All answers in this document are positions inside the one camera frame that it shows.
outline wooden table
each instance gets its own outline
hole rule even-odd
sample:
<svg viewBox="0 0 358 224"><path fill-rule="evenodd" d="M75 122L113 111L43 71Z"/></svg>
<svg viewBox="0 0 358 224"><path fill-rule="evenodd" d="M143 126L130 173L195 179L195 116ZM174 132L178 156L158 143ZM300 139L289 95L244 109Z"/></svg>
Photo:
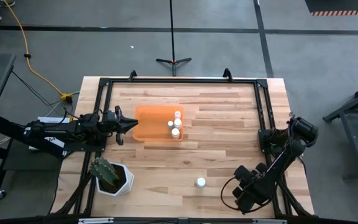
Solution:
<svg viewBox="0 0 358 224"><path fill-rule="evenodd" d="M76 115L92 113L100 77L84 77ZM268 79L270 99L277 128L287 127L290 106L283 79ZM240 212L225 207L219 197L223 184L240 165L252 170L265 162L260 152L260 129L252 85L205 83L115 83L110 108L119 105L124 116L133 118L138 105L181 105L185 109L182 142L138 142L132 131L118 146L109 138L103 157L121 162L134 174L128 194L109 197L95 191L93 217L203 217L242 218ZM58 210L78 185L83 152L65 159L58 180L52 212ZM313 213L305 171L295 161L285 173L289 189L304 208ZM198 177L206 187L195 187ZM225 189L224 200L232 205L233 180ZM82 209L88 189L84 191ZM273 218L267 205L246 217Z"/></svg>

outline light stand pole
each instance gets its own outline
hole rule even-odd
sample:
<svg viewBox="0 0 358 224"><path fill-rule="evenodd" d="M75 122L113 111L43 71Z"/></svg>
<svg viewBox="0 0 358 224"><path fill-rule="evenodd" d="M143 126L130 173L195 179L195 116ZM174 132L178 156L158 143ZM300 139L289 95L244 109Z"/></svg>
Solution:
<svg viewBox="0 0 358 224"><path fill-rule="evenodd" d="M191 58L184 58L184 59L180 59L180 60L175 60L175 43L173 41L172 0L169 0L169 7L170 7L170 12L171 12L172 60L165 60L165 59L160 59L160 58L157 58L155 60L157 62L165 62L165 63L170 64L172 66L172 76L175 77L177 75L177 65L180 62L189 62L189 61L191 61Z"/></svg>

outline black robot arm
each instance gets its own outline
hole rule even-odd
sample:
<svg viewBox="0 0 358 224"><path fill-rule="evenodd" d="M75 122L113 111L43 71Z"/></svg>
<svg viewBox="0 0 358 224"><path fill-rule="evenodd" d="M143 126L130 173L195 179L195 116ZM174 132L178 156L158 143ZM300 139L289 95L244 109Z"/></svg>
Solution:
<svg viewBox="0 0 358 224"><path fill-rule="evenodd" d="M261 146L282 150L270 167L260 163L251 172L244 166L237 168L234 176L240 184L232 193L238 210L245 214L255 203L261 206L269 203L284 171L306 147L315 144L317 136L317 127L302 118L291 118L285 130L271 129L264 134Z"/></svg>
<svg viewBox="0 0 358 224"><path fill-rule="evenodd" d="M105 114L101 121L98 111L80 115L69 123L62 123L63 120L60 123L33 121L25 127L24 137L31 140L55 137L65 143L66 151L70 148L73 151L92 151L92 146L116 133L118 145L123 145L121 134L136 126L138 120L124 117L119 106L115 107L115 113L108 111Z"/></svg>

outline floor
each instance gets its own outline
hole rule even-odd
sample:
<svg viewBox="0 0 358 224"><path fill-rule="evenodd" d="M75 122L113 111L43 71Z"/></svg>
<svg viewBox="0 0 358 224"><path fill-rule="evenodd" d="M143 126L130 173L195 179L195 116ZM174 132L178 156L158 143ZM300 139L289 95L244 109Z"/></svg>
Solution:
<svg viewBox="0 0 358 224"><path fill-rule="evenodd" d="M173 0L175 27L182 28L175 34L176 58L193 58L178 68L178 76L220 77L227 67L235 77L284 78L292 111L319 127L319 139L304 157L315 213L358 221L358 182L342 181L343 174L358 170L355 154L342 124L321 119L358 90L358 35L313 32L358 30L358 16L312 17L304 1L259 0L257 20L255 3ZM85 75L129 75L131 70L171 75L169 67L155 62L172 56L168 1L21 0L14 10L28 26L117 28L26 32L33 67L67 93L78 91ZM0 15L1 24L16 24L7 9L0 9ZM262 23L265 29L307 34L265 34L259 30ZM135 29L118 29L125 27ZM14 71L50 101L58 100L52 88L28 71L19 31L0 30L0 52L16 54ZM0 115L26 124L49 110L16 77L9 78ZM0 218L44 215L53 201L59 167L19 167L4 181L8 195L0 201Z"/></svg>

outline potted cactus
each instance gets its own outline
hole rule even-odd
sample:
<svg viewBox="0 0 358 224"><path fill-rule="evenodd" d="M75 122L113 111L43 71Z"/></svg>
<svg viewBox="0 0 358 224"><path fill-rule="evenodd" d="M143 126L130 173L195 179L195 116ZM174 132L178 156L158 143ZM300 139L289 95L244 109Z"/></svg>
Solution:
<svg viewBox="0 0 358 224"><path fill-rule="evenodd" d="M99 157L91 163L89 171L96 177L98 191L111 196L129 192L134 182L134 175L124 164L108 162Z"/></svg>

